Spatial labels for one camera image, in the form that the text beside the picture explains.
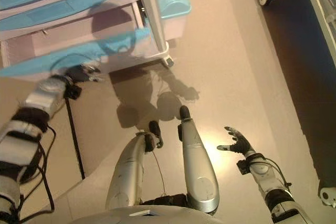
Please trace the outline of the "dark robot right hand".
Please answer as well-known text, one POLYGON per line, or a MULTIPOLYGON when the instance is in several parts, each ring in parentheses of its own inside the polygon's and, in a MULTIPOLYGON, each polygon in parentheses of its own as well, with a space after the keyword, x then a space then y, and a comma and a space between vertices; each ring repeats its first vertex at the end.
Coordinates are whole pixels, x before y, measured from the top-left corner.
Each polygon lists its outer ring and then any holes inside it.
POLYGON ((232 139, 234 140, 234 144, 219 145, 217 146, 217 149, 219 151, 230 151, 234 153, 240 153, 243 154, 245 157, 251 156, 256 153, 256 151, 251 146, 249 141, 239 130, 230 126, 225 126, 224 129, 232 137, 232 139))

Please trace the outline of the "dark robot left hand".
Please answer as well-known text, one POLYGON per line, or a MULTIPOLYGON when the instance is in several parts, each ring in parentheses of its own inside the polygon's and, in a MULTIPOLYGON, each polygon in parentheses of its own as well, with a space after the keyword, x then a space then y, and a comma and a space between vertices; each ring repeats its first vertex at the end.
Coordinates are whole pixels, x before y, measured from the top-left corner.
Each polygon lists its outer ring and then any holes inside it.
POLYGON ((81 64, 68 68, 65 72, 65 77, 69 78, 72 83, 82 82, 101 82, 101 71, 97 66, 81 64))

